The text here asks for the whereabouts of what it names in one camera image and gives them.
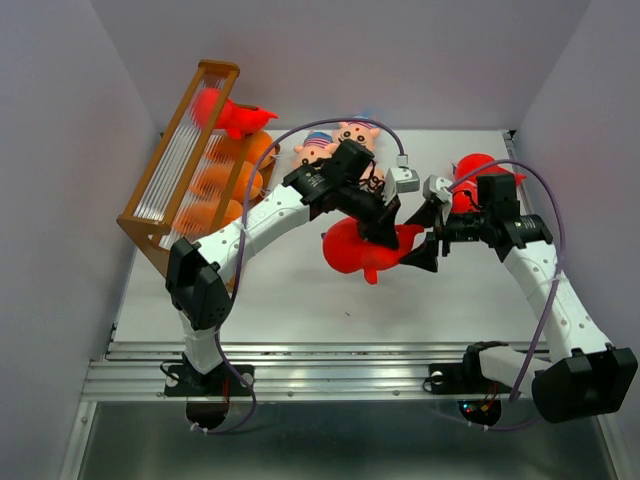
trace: purple cable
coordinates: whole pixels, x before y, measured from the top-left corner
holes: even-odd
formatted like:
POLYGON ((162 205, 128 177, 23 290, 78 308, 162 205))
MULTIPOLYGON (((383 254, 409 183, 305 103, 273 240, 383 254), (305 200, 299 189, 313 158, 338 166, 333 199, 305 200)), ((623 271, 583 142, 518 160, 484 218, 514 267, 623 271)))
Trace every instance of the purple cable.
POLYGON ((468 173, 464 177, 459 180, 453 182, 453 184, 449 187, 449 191, 452 191, 455 187, 460 185, 461 183, 467 181, 474 175, 477 175, 482 170, 487 167, 493 167, 495 165, 516 165, 518 167, 524 168, 528 172, 532 173, 534 177, 538 179, 538 181, 542 184, 544 189, 547 191, 547 195, 549 196, 549 200, 551 200, 551 205, 553 206, 553 211, 556 215, 556 220, 558 222, 558 249, 557 249, 557 262, 556 262, 556 270, 553 274, 553 280, 551 282, 551 289, 549 290, 549 296, 547 297, 547 303, 544 305, 544 309, 542 310, 542 315, 540 315, 540 321, 538 322, 538 326, 536 327, 536 331, 533 334, 533 339, 531 340, 531 344, 529 345, 529 350, 527 350, 527 354, 524 358, 524 362, 522 362, 522 367, 520 367, 520 371, 518 372, 518 376, 516 377, 516 381, 513 384, 511 389, 511 393, 509 394, 509 402, 515 402, 520 392, 518 391, 520 385, 522 384, 522 380, 524 379, 525 374, 527 373, 527 369, 531 364, 531 360, 533 359, 533 355, 536 351, 536 347, 538 346, 538 342, 540 341, 540 337, 542 336, 542 331, 544 330, 544 326, 549 319, 549 315, 551 314, 551 308, 553 307, 553 301, 556 298, 556 293, 558 292, 558 276, 562 273, 562 269, 564 266, 564 254, 565 254, 565 229, 564 222, 562 221, 562 215, 560 214, 560 208, 558 207, 558 201, 556 200, 556 196, 553 194, 551 190, 551 186, 547 183, 547 181, 540 176, 538 172, 536 172, 533 168, 528 165, 525 165, 521 162, 517 162, 514 160, 497 160, 495 162, 487 163, 480 168, 476 168, 472 172, 468 173))
POLYGON ((206 435, 223 435, 225 433, 232 432, 233 430, 235 430, 237 428, 240 428, 241 426, 243 426, 245 423, 247 423, 249 421, 249 419, 253 416, 253 413, 256 411, 257 404, 258 404, 258 399, 256 398, 256 392, 253 389, 253 385, 251 383, 249 383, 247 380, 245 380, 244 377, 242 375, 240 375, 240 372, 238 372, 235 369, 235 367, 233 365, 231 365, 231 362, 229 361, 229 359, 225 355, 224 351, 222 350, 222 345, 220 344, 220 330, 218 330, 215 333, 214 338, 215 338, 215 341, 216 341, 216 348, 218 349, 218 353, 220 354, 220 358, 222 358, 222 361, 225 364, 225 366, 229 369, 229 371, 231 371, 233 376, 236 377, 238 379, 238 381, 242 385, 247 387, 247 389, 249 390, 249 393, 251 394, 251 408, 249 409, 249 412, 242 418, 242 420, 240 420, 235 425, 232 425, 229 428, 224 428, 222 430, 205 430, 204 428, 202 428, 202 427, 200 427, 200 426, 198 426, 198 425, 196 425, 194 423, 191 423, 191 422, 189 422, 189 423, 191 423, 191 428, 193 428, 194 430, 197 430, 199 432, 202 432, 202 433, 204 433, 206 435))
MULTIPOLYGON (((353 118, 352 117, 330 118, 328 120, 318 120, 316 122, 310 122, 310 123, 307 123, 305 125, 301 125, 299 127, 296 127, 296 128, 294 128, 292 130, 289 130, 287 133, 284 133, 283 135, 278 137, 271 145, 269 145, 267 147, 267 149, 264 151, 264 153, 260 156, 260 158, 258 159, 256 164, 254 165, 253 170, 251 170, 251 176, 249 177, 249 182, 247 182, 247 191, 246 191, 246 193, 244 195, 244 204, 243 204, 243 209, 242 209, 242 226, 243 226, 243 229, 240 231, 240 242, 239 242, 239 245, 238 245, 238 256, 237 256, 237 260, 236 260, 235 283, 233 285, 233 292, 231 293, 231 303, 232 304, 233 304, 233 302, 235 302, 236 297, 238 296, 238 286, 240 285, 240 272, 242 270, 242 259, 243 259, 243 256, 244 256, 244 248, 245 248, 245 244, 246 244, 245 229, 247 228, 247 215, 249 213, 249 200, 250 200, 249 197, 250 197, 250 194, 251 194, 251 186, 253 185, 253 181, 254 181, 256 175, 258 174, 258 170, 260 169, 260 165, 262 164, 262 162, 264 162, 264 160, 267 158, 267 155, 269 154, 269 152, 271 152, 271 150, 273 150, 276 147, 276 145, 280 144, 285 138, 293 135, 294 133, 297 133, 297 132, 300 132, 302 130, 306 130, 307 128, 315 127, 315 126, 318 126, 318 125, 325 125, 325 124, 328 124, 328 123, 348 122, 350 120, 353 120, 353 118)), ((379 122, 377 120, 367 119, 367 123, 370 123, 372 125, 376 125, 376 126, 382 128, 383 130, 387 131, 393 137, 393 139, 396 141, 396 143, 398 144, 398 150, 400 151, 400 155, 404 155, 404 146, 402 145, 402 141, 400 140, 400 137, 398 137, 398 135, 393 130, 391 130, 384 123, 379 122)), ((233 426, 231 426, 229 428, 225 428, 224 430, 212 430, 212 431, 207 430, 206 431, 207 434, 220 435, 220 434, 224 434, 224 433, 229 433, 229 432, 241 427, 245 423, 247 423, 249 421, 249 419, 251 418, 251 416, 256 411, 256 407, 257 407, 258 401, 257 401, 257 398, 256 398, 256 392, 253 389, 253 385, 251 385, 244 378, 242 378, 242 375, 240 375, 240 372, 238 372, 234 368, 234 366, 231 365, 231 362, 229 361, 229 359, 225 355, 224 351, 222 350, 222 345, 220 344, 220 329, 218 329, 218 331, 215 334, 215 341, 216 341, 216 348, 218 349, 218 353, 220 354, 220 358, 222 358, 222 361, 224 362, 224 364, 227 367, 227 369, 229 369, 229 371, 233 374, 233 376, 236 377, 238 379, 238 381, 242 385, 244 385, 245 387, 247 387, 249 389, 249 393, 251 394, 251 409, 242 418, 242 420, 240 420, 237 424, 235 424, 235 425, 233 425, 233 426)), ((203 433, 205 433, 204 429, 202 429, 200 427, 198 427, 198 428, 199 428, 199 431, 202 431, 203 433)))

